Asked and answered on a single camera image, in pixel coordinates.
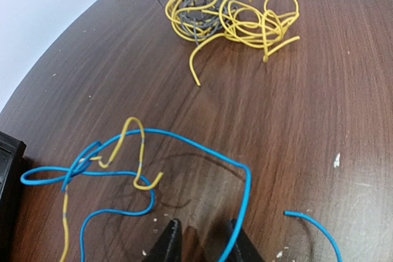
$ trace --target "white background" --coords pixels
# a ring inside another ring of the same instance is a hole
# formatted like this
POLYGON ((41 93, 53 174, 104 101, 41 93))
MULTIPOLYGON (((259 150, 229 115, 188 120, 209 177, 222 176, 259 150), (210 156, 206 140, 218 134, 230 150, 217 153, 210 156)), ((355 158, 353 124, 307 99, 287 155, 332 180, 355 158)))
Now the white background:
POLYGON ((0 0, 0 111, 50 44, 96 0, 0 0))

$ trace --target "brown table surface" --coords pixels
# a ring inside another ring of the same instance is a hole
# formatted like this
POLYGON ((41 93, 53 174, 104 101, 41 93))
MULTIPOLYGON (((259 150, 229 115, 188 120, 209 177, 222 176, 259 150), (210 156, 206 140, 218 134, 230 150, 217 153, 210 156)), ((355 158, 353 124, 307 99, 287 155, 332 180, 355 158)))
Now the brown table surface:
MULTIPOLYGON (((264 64, 261 50, 215 40, 196 56, 198 88, 188 67, 195 44, 174 33, 156 0, 99 0, 22 81, 1 112, 0 129, 27 144, 34 167, 68 167, 87 145, 108 140, 126 117, 137 116, 148 128, 181 134, 251 168, 244 230, 266 261, 280 251, 282 261, 335 261, 322 233, 284 210, 319 220, 345 261, 392 261, 392 0, 298 1, 300 19, 288 36, 300 41, 264 64)), ((262 9, 263 2, 253 5, 262 9)), ((136 170, 138 141, 127 140, 111 170, 136 170)), ((243 173, 148 135, 144 174, 153 179, 161 170, 151 214, 90 222, 87 261, 140 261, 170 217, 183 222, 183 261, 217 259, 222 228, 238 213, 243 173)), ((25 189, 12 261, 60 258, 60 187, 25 189)), ((80 260, 79 230, 90 212, 139 210, 148 202, 130 178, 76 178, 68 261, 80 260)))

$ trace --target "blue wire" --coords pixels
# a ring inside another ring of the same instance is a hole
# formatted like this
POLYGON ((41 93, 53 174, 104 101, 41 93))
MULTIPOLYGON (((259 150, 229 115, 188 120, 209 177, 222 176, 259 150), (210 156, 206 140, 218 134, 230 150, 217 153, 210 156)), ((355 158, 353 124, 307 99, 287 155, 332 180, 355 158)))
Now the blue wire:
MULTIPOLYGON (((126 136, 130 135, 135 135, 135 134, 140 134, 140 130, 133 130, 133 131, 128 131, 126 133, 126 136)), ((236 244, 236 240, 239 236, 244 217, 246 215, 249 199, 250 199, 250 192, 251 192, 251 170, 248 168, 246 165, 243 165, 239 162, 233 161, 230 158, 221 155, 220 153, 217 153, 210 148, 204 147, 203 145, 200 145, 194 141, 191 141, 188 138, 185 138, 183 136, 177 135, 175 133, 169 132, 169 131, 164 131, 164 130, 159 130, 159 129, 145 129, 145 133, 152 133, 152 134, 161 134, 164 136, 169 136, 172 138, 175 138, 179 141, 185 142, 195 148, 198 148, 224 162, 227 162, 228 164, 233 165, 234 167, 240 168, 245 171, 246 173, 246 183, 244 187, 244 193, 243 193, 243 200, 241 202, 241 207, 239 211, 239 215, 235 224, 235 227, 233 229, 232 236, 224 250, 224 252, 221 254, 221 257, 219 259, 219 262, 225 262, 226 259, 228 258, 230 252, 232 251, 232 248, 236 244)), ((63 182, 62 190, 65 190, 65 187, 67 184, 70 183, 73 177, 82 174, 82 175, 87 175, 87 176, 115 176, 115 175, 126 175, 125 173, 128 173, 127 175, 133 175, 135 176, 136 173, 134 172, 127 172, 127 171, 119 171, 119 172, 87 172, 86 170, 88 167, 91 165, 91 161, 89 161, 90 158, 97 156, 102 150, 104 150, 106 147, 109 145, 113 144, 114 142, 118 141, 120 139, 120 134, 113 137, 112 139, 109 139, 107 142, 104 144, 101 144, 100 142, 94 142, 91 144, 89 147, 87 147, 73 162, 70 168, 61 168, 61 167, 41 167, 41 168, 35 168, 32 169, 26 173, 24 173, 21 176, 21 182, 24 183, 25 185, 50 185, 58 182, 63 182), (47 172, 47 171, 58 171, 58 172, 67 172, 66 175, 61 176, 61 177, 55 177, 52 179, 44 179, 44 180, 28 180, 27 177, 30 176, 31 174, 38 173, 38 172, 47 172)), ((126 212, 126 211, 120 211, 120 210, 113 210, 113 209, 105 209, 105 210, 99 210, 96 211, 92 214, 90 214, 86 220, 84 221, 82 228, 80 230, 80 251, 81 251, 81 261, 84 262, 85 259, 85 250, 84 250, 84 231, 87 223, 93 218, 94 216, 97 216, 99 214, 103 213, 115 213, 115 214, 121 214, 121 215, 127 215, 127 216, 141 216, 144 214, 149 213, 153 206, 154 206, 154 192, 153 190, 150 191, 152 201, 150 202, 150 206, 140 212, 126 212)))
POLYGON ((337 245, 336 241, 334 240, 332 235, 318 221, 316 221, 315 219, 312 219, 310 216, 307 216, 307 215, 305 215, 303 213, 298 213, 298 212, 285 211, 284 215, 285 216, 290 216, 290 217, 297 217, 297 218, 301 218, 301 219, 307 220, 308 222, 313 224, 316 228, 318 228, 320 231, 322 231, 322 233, 325 234, 325 236, 327 237, 329 242, 332 244, 334 252, 336 252, 337 262, 342 262, 343 261, 343 258, 341 257, 340 249, 338 248, 338 245, 337 245))

